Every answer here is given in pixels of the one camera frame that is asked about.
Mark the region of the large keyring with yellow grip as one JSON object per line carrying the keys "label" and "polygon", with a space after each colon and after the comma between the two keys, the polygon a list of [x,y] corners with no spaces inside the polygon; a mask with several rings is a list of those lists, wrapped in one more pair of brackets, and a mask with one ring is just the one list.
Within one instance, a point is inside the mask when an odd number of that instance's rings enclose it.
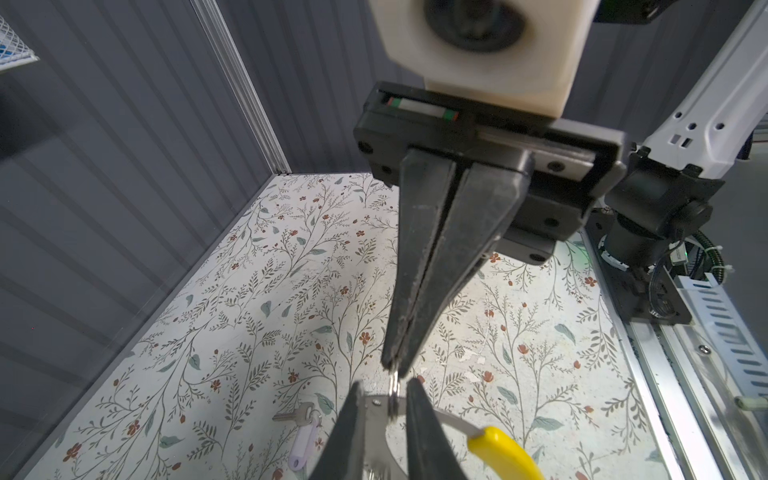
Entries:
{"label": "large keyring with yellow grip", "polygon": [[[409,479],[408,464],[403,466],[393,453],[387,430],[399,419],[405,421],[406,394],[399,394],[399,383],[387,394],[365,394],[364,472],[370,479]],[[541,479],[543,474],[533,458],[510,436],[496,427],[478,427],[459,416],[432,407],[445,433],[450,428],[465,438],[469,453],[501,479]],[[406,447],[407,438],[403,441]]]}

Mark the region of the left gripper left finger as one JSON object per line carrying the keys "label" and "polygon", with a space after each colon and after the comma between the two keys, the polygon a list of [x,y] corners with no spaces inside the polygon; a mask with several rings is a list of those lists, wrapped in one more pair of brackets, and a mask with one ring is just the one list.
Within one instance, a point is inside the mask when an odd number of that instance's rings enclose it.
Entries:
{"label": "left gripper left finger", "polygon": [[354,382],[309,480],[360,480],[364,470],[365,391]]}

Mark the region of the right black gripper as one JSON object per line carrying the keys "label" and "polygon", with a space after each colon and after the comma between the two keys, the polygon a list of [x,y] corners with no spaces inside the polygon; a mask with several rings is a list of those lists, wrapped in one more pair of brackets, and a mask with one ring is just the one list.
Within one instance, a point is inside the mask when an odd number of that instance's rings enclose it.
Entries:
{"label": "right black gripper", "polygon": [[[544,264],[628,170],[619,130],[391,82],[372,88],[353,137],[374,177],[399,184],[396,281],[381,353],[399,377],[500,238],[500,254]],[[502,169],[513,167],[516,152],[533,163],[531,183],[527,172]]]}

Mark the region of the aluminium rail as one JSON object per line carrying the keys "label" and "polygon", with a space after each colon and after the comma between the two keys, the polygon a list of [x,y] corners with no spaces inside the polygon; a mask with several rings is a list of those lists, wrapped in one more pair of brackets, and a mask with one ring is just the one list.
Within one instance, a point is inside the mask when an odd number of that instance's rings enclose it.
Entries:
{"label": "aluminium rail", "polygon": [[764,479],[767,397],[742,395],[703,330],[624,322],[603,292],[657,444],[672,479]]}

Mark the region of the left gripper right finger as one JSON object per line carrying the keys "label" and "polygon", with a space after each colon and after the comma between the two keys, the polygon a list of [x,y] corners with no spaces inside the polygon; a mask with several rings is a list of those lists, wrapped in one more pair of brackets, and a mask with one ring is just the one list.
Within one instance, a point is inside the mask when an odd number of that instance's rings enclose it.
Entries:
{"label": "left gripper right finger", "polygon": [[422,383],[407,382],[406,438],[408,478],[466,480]]}

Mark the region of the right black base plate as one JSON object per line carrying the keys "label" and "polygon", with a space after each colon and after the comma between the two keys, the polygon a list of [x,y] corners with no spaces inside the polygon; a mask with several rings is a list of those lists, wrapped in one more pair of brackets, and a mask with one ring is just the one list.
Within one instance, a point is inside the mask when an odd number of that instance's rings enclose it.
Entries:
{"label": "right black base plate", "polygon": [[585,233],[595,251],[595,269],[600,271],[603,289],[620,319],[663,325],[690,324],[692,314],[666,268],[666,257],[650,266],[621,270],[603,256],[604,243],[614,225],[613,213],[594,209]]}

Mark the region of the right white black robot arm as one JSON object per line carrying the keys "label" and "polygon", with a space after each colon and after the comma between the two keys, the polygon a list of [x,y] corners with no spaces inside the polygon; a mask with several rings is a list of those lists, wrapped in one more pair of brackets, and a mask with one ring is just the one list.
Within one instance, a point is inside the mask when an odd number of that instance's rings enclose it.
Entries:
{"label": "right white black robot arm", "polygon": [[711,215],[767,108],[767,5],[754,2],[676,111],[635,152],[563,118],[594,23],[647,24],[664,1],[374,1],[387,55],[423,88],[377,83],[353,136],[399,189],[397,276],[382,367],[404,377],[448,303],[494,252],[540,265],[604,200],[603,246],[633,305]]}

